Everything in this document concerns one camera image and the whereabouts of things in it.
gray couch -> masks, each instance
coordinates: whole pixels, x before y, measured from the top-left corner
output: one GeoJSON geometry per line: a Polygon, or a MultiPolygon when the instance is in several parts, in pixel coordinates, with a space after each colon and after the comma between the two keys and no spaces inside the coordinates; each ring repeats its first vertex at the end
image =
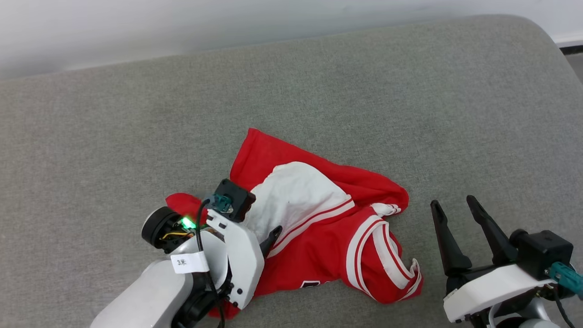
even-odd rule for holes
{"type": "MultiPolygon", "coordinates": [[[[425,285],[393,305],[340,281],[279,292],[227,327],[452,327],[432,199],[474,264],[491,254],[467,194],[509,233],[572,241],[583,269],[582,104],[548,35],[512,16],[0,82],[0,327],[87,327],[160,256],[145,216],[171,193],[213,190],[249,127],[407,189],[391,229],[425,285]]],[[[564,303],[583,326],[581,303],[564,303]]]]}

cable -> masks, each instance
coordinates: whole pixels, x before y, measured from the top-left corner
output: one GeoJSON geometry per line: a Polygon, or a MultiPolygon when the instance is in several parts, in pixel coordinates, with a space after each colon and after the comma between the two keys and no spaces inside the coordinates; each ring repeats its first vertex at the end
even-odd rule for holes
{"type": "MultiPolygon", "coordinates": [[[[198,251],[202,252],[204,248],[202,247],[202,239],[201,239],[201,216],[202,210],[205,208],[205,205],[210,202],[210,199],[205,199],[201,206],[198,208],[198,212],[196,213],[196,243],[198,244],[198,251]]],[[[217,289],[215,288],[215,283],[213,282],[212,277],[210,276],[210,271],[205,272],[206,282],[210,285],[210,290],[215,295],[215,306],[219,308],[220,314],[220,322],[218,328],[224,328],[224,312],[223,307],[219,302],[219,293],[217,293],[217,289]]]]}
{"type": "Polygon", "coordinates": [[[169,232],[169,233],[165,234],[165,235],[164,235],[162,238],[160,238],[160,239],[166,239],[166,237],[168,237],[168,236],[182,236],[182,237],[184,237],[184,236],[188,236],[188,235],[190,235],[190,233],[189,233],[189,232],[171,231],[171,232],[169,232]]]}
{"type": "Polygon", "coordinates": [[[569,317],[567,317],[567,314],[565,313],[565,309],[563,308],[563,304],[561,304],[561,299],[559,298],[559,292],[557,292],[558,287],[559,286],[551,288],[551,291],[553,292],[553,295],[554,295],[554,301],[557,302],[557,307],[559,308],[559,312],[561,312],[561,316],[563,317],[563,320],[565,320],[565,322],[567,323],[567,326],[569,326],[570,328],[575,328],[575,326],[573,325],[571,320],[569,320],[569,317]]]}

white label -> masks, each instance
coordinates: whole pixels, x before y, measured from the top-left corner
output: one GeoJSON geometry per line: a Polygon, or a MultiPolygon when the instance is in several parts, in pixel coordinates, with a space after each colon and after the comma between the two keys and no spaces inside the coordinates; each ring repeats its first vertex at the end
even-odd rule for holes
{"type": "Polygon", "coordinates": [[[209,264],[206,262],[205,252],[170,255],[170,260],[176,273],[209,271],[209,264]]]}

white plastic casing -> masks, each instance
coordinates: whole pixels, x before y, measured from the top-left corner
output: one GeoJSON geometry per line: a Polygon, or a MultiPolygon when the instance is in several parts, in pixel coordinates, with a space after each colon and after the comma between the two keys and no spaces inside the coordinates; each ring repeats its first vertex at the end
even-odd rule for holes
{"type": "Polygon", "coordinates": [[[215,210],[209,210],[208,215],[206,224],[224,236],[227,246],[229,266],[233,275],[231,278],[233,289],[229,295],[229,302],[236,303],[239,309],[244,309],[255,294],[265,265],[259,242],[244,225],[229,221],[215,210]]]}
{"type": "Polygon", "coordinates": [[[500,267],[454,290],[444,299],[447,319],[455,322],[535,287],[553,283],[551,279],[536,280],[516,264],[500,267]]]}
{"type": "Polygon", "coordinates": [[[91,328],[168,328],[192,283],[191,275],[174,273],[170,261],[155,262],[97,315],[91,328]]]}
{"type": "MultiPolygon", "coordinates": [[[[209,231],[201,231],[201,239],[202,246],[205,249],[205,258],[210,268],[210,277],[215,283],[215,288],[219,289],[227,278],[227,272],[229,270],[227,246],[209,231]]],[[[196,252],[198,252],[198,244],[196,237],[192,237],[172,251],[170,255],[196,252]]]]}

red jersey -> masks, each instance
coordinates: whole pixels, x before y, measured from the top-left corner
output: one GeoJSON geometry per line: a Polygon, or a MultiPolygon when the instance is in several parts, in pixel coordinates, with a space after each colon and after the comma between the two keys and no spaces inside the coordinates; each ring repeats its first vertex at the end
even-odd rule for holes
{"type": "MultiPolygon", "coordinates": [[[[338,279],[381,303],[420,294],[419,265],[413,259],[405,267],[401,246],[383,220],[409,201],[405,189],[388,178],[250,129],[230,179],[257,198],[244,224],[259,242],[283,227],[255,296],[338,279]]],[[[194,215],[201,203],[187,194],[166,201],[182,215],[194,215]]],[[[225,313],[231,318],[238,309],[225,303],[225,313]]]]}

